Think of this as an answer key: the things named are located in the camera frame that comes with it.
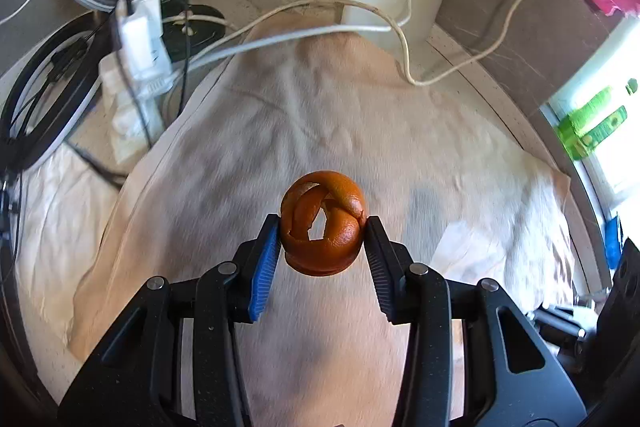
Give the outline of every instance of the brown round object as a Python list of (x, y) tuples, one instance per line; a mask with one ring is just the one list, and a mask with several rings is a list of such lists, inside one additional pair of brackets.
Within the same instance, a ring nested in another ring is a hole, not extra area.
[[(324, 235), (309, 240), (320, 208), (326, 214)], [(316, 277), (334, 275), (358, 256), (367, 213), (362, 191), (344, 174), (318, 171), (302, 176), (282, 198), (280, 214), (285, 259), (294, 270)]]

